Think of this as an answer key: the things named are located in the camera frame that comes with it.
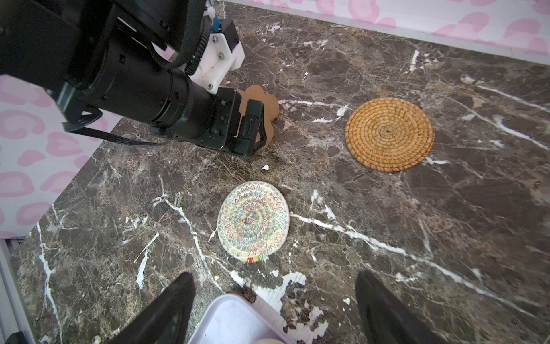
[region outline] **brown marble countertop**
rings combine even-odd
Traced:
[[[225,85],[263,84],[280,100],[273,142],[249,161],[103,143],[12,259],[41,341],[106,342],[191,271],[190,333],[242,284],[293,339],[363,343],[354,283],[371,269],[450,343],[543,342],[549,68],[230,3],[218,13],[246,53]],[[418,105],[436,132],[428,159],[399,173],[370,170],[345,146],[352,110],[385,96]],[[127,119],[115,130],[146,135]],[[252,180],[275,185],[292,217],[282,249],[244,264],[222,248],[216,219]]]

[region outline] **white plastic bracket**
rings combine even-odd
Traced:
[[[243,61],[244,50],[241,42],[233,48],[232,52],[224,34],[210,34],[197,71],[189,77],[208,93],[216,94],[227,72],[240,68]]]

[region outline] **round coaster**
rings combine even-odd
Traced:
[[[287,201],[273,185],[253,181],[236,187],[218,215],[218,237],[233,257],[266,260],[284,243],[290,225]]]
[[[345,142],[353,157],[385,172],[405,170],[424,160],[434,138],[424,111],[399,98],[364,103],[351,114],[345,127]]]

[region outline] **lavender plastic container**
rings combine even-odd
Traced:
[[[188,344],[253,344],[260,339],[288,343],[248,301],[224,294],[208,306]]]

